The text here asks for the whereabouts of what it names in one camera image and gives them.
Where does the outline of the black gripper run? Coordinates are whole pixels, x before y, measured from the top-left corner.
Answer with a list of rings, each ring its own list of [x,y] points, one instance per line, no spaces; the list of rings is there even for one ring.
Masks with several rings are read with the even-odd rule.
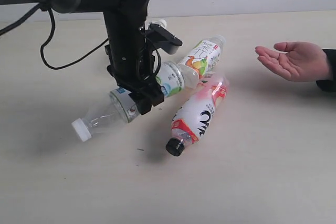
[[[161,86],[156,76],[161,68],[158,50],[161,26],[149,24],[132,26],[130,23],[105,19],[110,45],[110,74],[117,84],[131,91],[130,98],[135,102],[141,115],[149,113],[152,106],[164,101]]]

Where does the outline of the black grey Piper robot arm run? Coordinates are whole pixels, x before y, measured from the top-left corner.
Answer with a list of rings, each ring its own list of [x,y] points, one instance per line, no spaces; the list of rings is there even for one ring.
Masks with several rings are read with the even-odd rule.
[[[53,13],[102,13],[110,45],[108,71],[117,84],[130,91],[140,114],[163,102],[156,82],[161,66],[154,56],[162,40],[163,28],[145,26],[149,0],[1,0],[2,5],[32,3],[33,7],[18,21],[1,29],[1,34],[20,26],[37,10]]]

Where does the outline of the person's open bare hand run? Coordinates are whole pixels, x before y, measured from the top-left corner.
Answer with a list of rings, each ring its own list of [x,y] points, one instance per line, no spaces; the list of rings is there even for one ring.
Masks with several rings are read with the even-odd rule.
[[[292,82],[313,82],[328,78],[326,54],[309,42],[279,42],[273,50],[257,46],[258,61],[272,73]]]

